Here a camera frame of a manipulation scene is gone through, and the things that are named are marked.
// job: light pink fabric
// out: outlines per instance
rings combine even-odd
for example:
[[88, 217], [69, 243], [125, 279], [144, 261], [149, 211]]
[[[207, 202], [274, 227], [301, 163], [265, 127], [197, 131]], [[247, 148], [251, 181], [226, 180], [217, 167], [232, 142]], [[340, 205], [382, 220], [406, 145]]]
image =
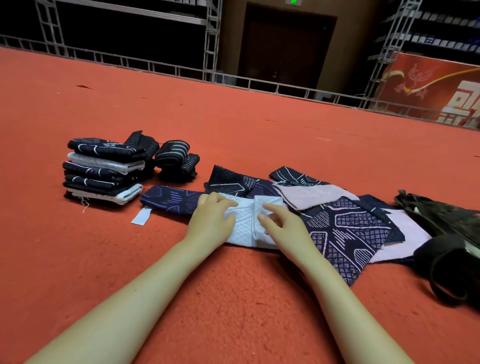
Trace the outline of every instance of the light pink fabric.
[[354, 194], [333, 184], [292, 187], [274, 184], [274, 188], [280, 193], [284, 201], [297, 211], [306, 210], [310, 207], [321, 204], [327, 204], [336, 201], [343, 196], [350, 200], [359, 200]]

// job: metal railing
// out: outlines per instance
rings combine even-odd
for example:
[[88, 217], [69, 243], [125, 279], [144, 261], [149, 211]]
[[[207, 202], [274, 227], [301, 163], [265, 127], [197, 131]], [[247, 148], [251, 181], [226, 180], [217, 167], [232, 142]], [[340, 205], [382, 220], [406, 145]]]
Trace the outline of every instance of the metal railing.
[[395, 102], [381, 101], [371, 97], [345, 95], [313, 88], [256, 80], [248, 77], [216, 73], [213, 70], [199, 70], [196, 68], [142, 60], [140, 58], [126, 57], [89, 49], [59, 46], [60, 53], [58, 54], [51, 49], [49, 50], [49, 44], [46, 44], [45, 42], [13, 36], [0, 35], [0, 46], [23, 49], [37, 53], [48, 53], [57, 57], [96, 62], [129, 70], [214, 83], [238, 89], [268, 93], [271, 95], [305, 99], [308, 101], [333, 104], [352, 109], [364, 109], [375, 113], [395, 115], [409, 119], [440, 121], [450, 125], [456, 125], [461, 120], [462, 122], [465, 121], [462, 127], [471, 129], [478, 128], [480, 122], [480, 120], [473, 116], [466, 117], [452, 112], [443, 112], [442, 110], [419, 108]]

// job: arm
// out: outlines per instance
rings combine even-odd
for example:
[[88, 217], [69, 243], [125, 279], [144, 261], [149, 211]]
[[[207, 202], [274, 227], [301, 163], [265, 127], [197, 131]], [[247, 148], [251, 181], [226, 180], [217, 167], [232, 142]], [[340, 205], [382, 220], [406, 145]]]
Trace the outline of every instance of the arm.
[[235, 216], [224, 213], [236, 205], [200, 196], [184, 240], [26, 363], [131, 363], [188, 275], [232, 233]]
[[285, 256], [305, 274], [347, 364], [411, 364], [412, 360], [373, 318], [313, 244], [301, 219], [285, 208], [258, 219]]

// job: hand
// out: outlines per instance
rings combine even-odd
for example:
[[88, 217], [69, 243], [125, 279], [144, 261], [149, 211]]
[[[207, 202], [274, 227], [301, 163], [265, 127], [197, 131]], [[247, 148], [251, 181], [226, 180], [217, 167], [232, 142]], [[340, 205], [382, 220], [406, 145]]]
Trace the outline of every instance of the hand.
[[199, 243], [211, 253], [232, 234], [235, 215], [224, 219], [227, 208], [238, 203], [212, 192], [198, 198], [198, 205], [188, 224], [185, 240]]
[[312, 254], [318, 254], [303, 221], [283, 206], [265, 204], [272, 211], [268, 216], [258, 215], [260, 224], [272, 237], [275, 245], [299, 268]]

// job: red banner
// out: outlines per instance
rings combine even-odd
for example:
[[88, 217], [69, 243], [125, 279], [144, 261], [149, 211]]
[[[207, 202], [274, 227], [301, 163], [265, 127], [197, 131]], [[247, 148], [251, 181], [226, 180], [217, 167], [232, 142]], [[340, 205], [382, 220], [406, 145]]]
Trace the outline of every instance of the red banner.
[[480, 67], [399, 53], [382, 79], [379, 100], [433, 111], [385, 103], [377, 109], [480, 129]]

